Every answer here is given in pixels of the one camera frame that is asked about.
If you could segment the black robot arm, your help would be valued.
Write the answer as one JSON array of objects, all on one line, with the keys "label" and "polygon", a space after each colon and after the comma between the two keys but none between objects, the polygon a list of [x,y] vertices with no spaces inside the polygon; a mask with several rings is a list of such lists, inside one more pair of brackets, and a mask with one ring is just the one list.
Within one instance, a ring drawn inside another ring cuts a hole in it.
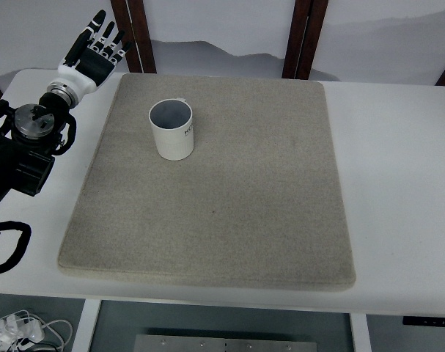
[{"label": "black robot arm", "polygon": [[0,202],[11,191],[38,194],[53,168],[76,138],[70,113],[79,103],[66,84],[53,82],[38,103],[10,106],[0,100]]}]

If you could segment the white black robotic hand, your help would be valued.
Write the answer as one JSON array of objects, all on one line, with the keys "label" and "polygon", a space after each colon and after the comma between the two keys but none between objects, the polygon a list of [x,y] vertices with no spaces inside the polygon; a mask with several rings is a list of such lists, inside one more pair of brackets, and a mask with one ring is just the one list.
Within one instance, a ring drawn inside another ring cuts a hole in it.
[{"label": "white black robotic hand", "polygon": [[129,42],[121,43],[123,30],[119,30],[114,39],[110,38],[115,22],[101,29],[105,19],[106,11],[98,11],[58,66],[59,76],[81,85],[86,94],[94,92],[108,79],[131,47]]}]

